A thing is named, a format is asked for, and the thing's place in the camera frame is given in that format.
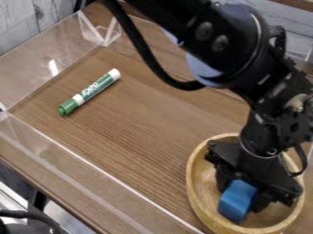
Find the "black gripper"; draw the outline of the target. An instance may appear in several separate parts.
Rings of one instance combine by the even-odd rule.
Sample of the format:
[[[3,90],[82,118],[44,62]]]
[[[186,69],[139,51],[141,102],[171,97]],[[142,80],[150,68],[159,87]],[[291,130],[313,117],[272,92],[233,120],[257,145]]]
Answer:
[[[304,194],[296,174],[288,169],[282,154],[272,157],[253,155],[238,140],[209,140],[205,159],[217,169],[217,187],[225,191],[236,179],[252,184],[258,192],[252,200],[250,211],[262,212],[273,202],[291,207]]]

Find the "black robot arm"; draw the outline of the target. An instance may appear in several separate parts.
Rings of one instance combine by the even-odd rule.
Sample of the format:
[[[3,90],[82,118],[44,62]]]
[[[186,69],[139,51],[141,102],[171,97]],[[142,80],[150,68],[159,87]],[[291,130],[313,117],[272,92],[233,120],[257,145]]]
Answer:
[[[304,188],[284,152],[313,142],[313,82],[286,56],[286,32],[269,26],[248,5],[213,0],[101,0],[118,18],[135,49],[159,79],[179,90],[229,89],[249,104],[238,138],[212,140],[206,160],[217,168],[220,212],[262,211],[292,205]],[[194,80],[170,77],[122,4],[129,3],[186,51]]]

